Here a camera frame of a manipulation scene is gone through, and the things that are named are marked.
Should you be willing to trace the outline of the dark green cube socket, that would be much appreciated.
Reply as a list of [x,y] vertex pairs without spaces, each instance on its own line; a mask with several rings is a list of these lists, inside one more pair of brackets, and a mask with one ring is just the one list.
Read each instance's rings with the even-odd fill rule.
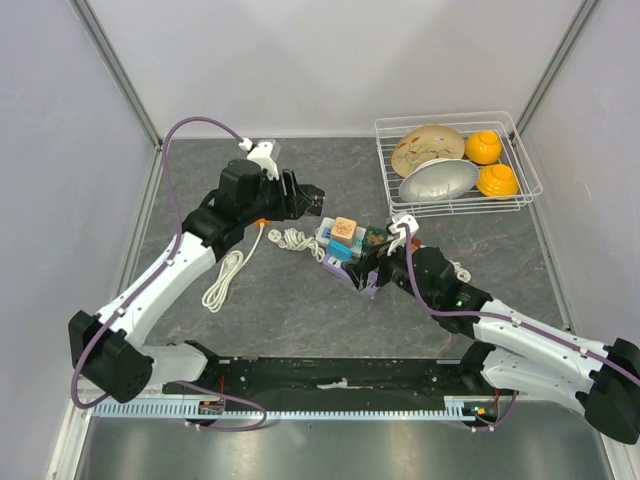
[[370,249],[378,245],[382,245],[388,241],[388,232],[384,228],[369,226],[365,230],[362,246],[364,249]]

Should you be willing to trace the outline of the purple power strip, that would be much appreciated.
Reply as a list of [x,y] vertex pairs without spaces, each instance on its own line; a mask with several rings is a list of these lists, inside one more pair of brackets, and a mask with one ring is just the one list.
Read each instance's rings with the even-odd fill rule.
[[326,254],[321,262],[321,266],[325,271],[341,280],[348,288],[357,291],[361,296],[373,299],[378,291],[378,270],[374,269],[371,271],[364,284],[361,287],[356,287],[351,277],[344,269],[345,265],[345,262],[342,262],[329,254]]

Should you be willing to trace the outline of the blue cube socket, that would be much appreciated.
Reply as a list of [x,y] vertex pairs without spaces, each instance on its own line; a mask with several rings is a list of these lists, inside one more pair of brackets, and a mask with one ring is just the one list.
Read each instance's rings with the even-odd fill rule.
[[349,262],[353,258],[352,248],[336,240],[330,240],[327,245],[327,253],[341,262]]

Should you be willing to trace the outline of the beige cube socket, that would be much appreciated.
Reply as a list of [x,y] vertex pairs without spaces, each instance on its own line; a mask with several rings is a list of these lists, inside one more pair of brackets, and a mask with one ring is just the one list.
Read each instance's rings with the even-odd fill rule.
[[337,217],[330,230],[331,240],[336,240],[344,245],[351,245],[356,235],[357,223],[355,220]]

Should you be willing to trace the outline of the orange power strip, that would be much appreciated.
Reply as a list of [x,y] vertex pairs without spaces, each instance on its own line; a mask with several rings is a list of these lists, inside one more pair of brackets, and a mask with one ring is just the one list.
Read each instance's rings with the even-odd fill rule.
[[255,222],[253,222],[253,225],[256,227],[260,227],[260,226],[264,226],[267,227],[269,225],[271,225],[273,222],[271,220],[267,220],[267,219],[258,219]]

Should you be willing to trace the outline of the white multicolour power strip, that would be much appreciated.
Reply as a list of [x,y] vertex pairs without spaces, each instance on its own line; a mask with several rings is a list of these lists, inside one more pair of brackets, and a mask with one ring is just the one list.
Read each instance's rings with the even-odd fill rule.
[[[320,226],[315,231],[316,242],[324,249],[328,247],[331,240],[331,230],[334,226],[335,219],[330,217],[324,217],[320,223]],[[354,236],[353,244],[351,247],[352,255],[354,257],[362,256],[363,240],[366,233],[366,229],[357,225],[356,233]]]

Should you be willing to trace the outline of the red-brown cube socket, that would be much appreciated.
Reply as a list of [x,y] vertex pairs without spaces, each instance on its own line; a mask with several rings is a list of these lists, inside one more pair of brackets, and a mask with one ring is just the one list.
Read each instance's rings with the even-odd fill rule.
[[412,237],[411,238],[411,250],[415,251],[415,250],[417,250],[417,249],[419,249],[421,247],[422,247],[421,240],[416,236]]

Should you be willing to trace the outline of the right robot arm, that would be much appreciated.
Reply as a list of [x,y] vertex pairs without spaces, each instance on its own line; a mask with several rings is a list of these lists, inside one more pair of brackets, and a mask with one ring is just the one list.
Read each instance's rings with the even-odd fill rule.
[[576,336],[537,321],[461,281],[434,247],[385,246],[345,263],[357,289],[370,272],[376,284],[411,294],[443,329],[473,341],[458,381],[477,394],[491,386],[518,391],[581,414],[601,434],[623,444],[639,440],[639,348]]

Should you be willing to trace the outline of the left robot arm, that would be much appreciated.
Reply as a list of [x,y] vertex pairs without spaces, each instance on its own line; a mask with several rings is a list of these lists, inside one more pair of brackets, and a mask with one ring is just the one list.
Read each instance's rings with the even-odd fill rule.
[[301,184],[293,171],[271,177],[251,160],[232,160],[217,188],[178,226],[166,250],[116,299],[90,315],[78,311],[68,331],[73,376],[84,377],[120,403],[146,387],[185,381],[198,393],[219,382],[210,354],[192,342],[151,347],[145,340],[184,290],[264,219],[297,220],[322,212],[325,193]]

